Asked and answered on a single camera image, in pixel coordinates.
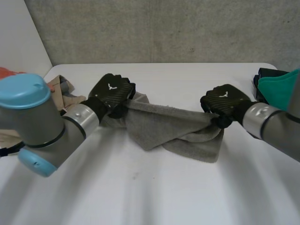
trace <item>light blue end cap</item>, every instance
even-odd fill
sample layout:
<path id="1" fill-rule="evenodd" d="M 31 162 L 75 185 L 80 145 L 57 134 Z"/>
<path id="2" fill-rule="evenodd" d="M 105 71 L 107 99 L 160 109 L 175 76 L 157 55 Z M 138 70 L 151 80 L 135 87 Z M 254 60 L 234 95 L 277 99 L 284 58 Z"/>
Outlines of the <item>light blue end cap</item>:
<path id="1" fill-rule="evenodd" d="M 0 80 L 0 106 L 8 109 L 29 109 L 43 104 L 51 92 L 37 74 L 18 74 Z"/>
<path id="2" fill-rule="evenodd" d="M 49 177 L 57 170 L 57 168 L 47 160 L 27 149 L 21 149 L 18 158 L 27 168 L 43 177 Z"/>

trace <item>white table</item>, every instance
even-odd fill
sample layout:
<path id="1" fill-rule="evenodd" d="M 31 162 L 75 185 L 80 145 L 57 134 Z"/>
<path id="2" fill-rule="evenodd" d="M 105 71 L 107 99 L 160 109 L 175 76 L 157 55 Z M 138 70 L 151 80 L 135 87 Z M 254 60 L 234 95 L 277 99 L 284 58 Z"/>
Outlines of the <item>white table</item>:
<path id="1" fill-rule="evenodd" d="M 202 111 L 199 99 L 231 83 L 252 95 L 264 63 L 59 65 L 88 95 L 106 73 L 122 74 L 151 103 Z M 0 160 L 1 225 L 296 225 L 300 164 L 253 139 L 235 122 L 225 130 L 215 164 L 162 147 L 143 151 L 126 130 L 99 128 L 50 178 L 16 157 Z"/>

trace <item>concrete wall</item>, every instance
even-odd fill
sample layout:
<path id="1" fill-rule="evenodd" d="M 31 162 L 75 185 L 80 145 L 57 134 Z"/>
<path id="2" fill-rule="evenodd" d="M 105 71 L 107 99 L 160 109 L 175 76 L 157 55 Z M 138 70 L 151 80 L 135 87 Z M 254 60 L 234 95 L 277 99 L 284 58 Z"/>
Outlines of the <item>concrete wall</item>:
<path id="1" fill-rule="evenodd" d="M 53 65 L 300 66 L 299 0 L 25 0 Z"/>

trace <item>red cloth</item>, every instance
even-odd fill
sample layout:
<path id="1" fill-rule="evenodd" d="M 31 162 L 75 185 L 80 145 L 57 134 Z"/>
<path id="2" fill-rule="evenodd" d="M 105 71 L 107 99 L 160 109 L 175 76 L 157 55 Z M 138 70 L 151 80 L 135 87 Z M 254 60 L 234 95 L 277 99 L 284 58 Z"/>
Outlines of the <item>red cloth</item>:
<path id="1" fill-rule="evenodd" d="M 4 67 L 0 67 L 0 80 L 5 77 L 16 75 L 16 74 L 25 74 L 25 72 L 14 72 L 14 71 L 10 71 L 9 69 L 6 69 Z M 54 92 L 54 87 L 49 84 L 47 84 L 47 85 L 50 88 L 51 92 Z"/>

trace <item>green cloth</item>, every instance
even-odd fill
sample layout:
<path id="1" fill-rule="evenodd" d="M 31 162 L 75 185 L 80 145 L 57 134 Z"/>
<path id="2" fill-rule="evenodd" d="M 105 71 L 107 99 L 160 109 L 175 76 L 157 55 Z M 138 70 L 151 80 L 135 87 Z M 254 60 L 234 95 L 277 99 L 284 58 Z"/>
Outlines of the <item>green cloth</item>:
<path id="1" fill-rule="evenodd" d="M 271 106 L 286 111 L 298 74 L 299 69 L 296 69 L 283 76 L 262 77 L 258 80 L 258 89 Z"/>

